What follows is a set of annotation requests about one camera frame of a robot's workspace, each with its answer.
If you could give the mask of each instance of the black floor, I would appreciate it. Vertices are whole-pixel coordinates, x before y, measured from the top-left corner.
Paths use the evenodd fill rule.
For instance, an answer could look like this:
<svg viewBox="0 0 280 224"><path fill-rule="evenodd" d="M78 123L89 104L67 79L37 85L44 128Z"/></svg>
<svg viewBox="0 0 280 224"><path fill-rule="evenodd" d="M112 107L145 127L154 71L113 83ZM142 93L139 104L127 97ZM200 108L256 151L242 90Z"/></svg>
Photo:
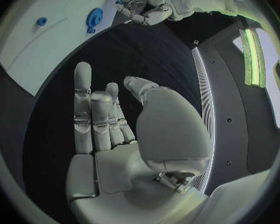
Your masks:
<svg viewBox="0 0 280 224"><path fill-rule="evenodd" d="M182 29L185 28L177 29L175 33L180 36ZM210 36L215 29L203 33L202 30L187 29L184 32L199 39L200 33L203 37ZM121 105L132 130L135 130L141 105L124 88L126 75L143 77L176 90L201 113L190 43L186 45L165 24L153 27L119 25L89 42L64 64L40 96L24 142L26 192L40 208L61 223L75 222L66 202L65 178L75 155L73 73L76 64L80 61L91 64L92 91L104 90L108 82L119 84Z"/></svg>

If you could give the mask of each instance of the dark floor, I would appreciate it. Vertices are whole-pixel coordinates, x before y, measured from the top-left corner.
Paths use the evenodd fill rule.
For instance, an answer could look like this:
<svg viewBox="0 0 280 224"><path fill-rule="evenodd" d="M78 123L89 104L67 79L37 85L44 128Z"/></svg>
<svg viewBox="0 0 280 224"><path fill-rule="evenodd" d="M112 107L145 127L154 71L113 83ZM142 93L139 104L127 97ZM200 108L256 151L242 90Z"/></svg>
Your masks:
<svg viewBox="0 0 280 224"><path fill-rule="evenodd" d="M207 15L206 18L212 19L212 16ZM194 21L188 21L189 27L193 27L191 24ZM224 19L217 29L229 24L230 21ZM143 77L176 90L201 113L199 85L190 49L192 40L186 45L174 34L181 36L182 30L192 34L192 40L203 40L207 34L210 36L216 33L215 29L205 32L185 30L185 27L176 28L172 32L165 24L153 27L119 25L74 54L43 91L25 136L23 178L29 197L57 221L75 222L65 197L66 172L75 155L75 65L80 61L91 64L93 91L104 90L108 82L119 84L120 102L132 130L135 130L141 105L124 88L123 78L126 75Z"/></svg>

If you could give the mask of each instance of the blue knob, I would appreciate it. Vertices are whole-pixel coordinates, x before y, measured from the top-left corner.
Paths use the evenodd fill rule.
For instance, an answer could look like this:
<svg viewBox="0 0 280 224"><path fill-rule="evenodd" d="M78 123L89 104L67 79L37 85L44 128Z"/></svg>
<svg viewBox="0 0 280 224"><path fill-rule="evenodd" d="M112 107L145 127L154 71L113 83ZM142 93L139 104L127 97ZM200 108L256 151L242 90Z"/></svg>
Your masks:
<svg viewBox="0 0 280 224"><path fill-rule="evenodd" d="M36 21L36 24L39 26L44 26L47 23L48 19L46 17L41 17Z"/></svg>
<svg viewBox="0 0 280 224"><path fill-rule="evenodd" d="M88 33L94 33L96 25L98 25L103 19L103 10L100 8L93 9L86 18L86 24L88 26L87 32Z"/></svg>

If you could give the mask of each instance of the blue circular part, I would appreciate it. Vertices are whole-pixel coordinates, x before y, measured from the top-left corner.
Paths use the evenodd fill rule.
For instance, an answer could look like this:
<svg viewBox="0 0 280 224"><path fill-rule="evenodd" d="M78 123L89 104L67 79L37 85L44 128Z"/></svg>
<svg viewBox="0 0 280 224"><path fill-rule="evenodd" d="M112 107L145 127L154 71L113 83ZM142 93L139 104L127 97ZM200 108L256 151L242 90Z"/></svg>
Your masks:
<svg viewBox="0 0 280 224"><path fill-rule="evenodd" d="M86 24L88 26L88 32L93 31L91 28L98 25L103 20L103 10L100 8L93 9L87 16Z"/></svg>
<svg viewBox="0 0 280 224"><path fill-rule="evenodd" d="M46 17L41 17L36 21L36 24L39 26L44 26L47 23L48 19Z"/></svg>

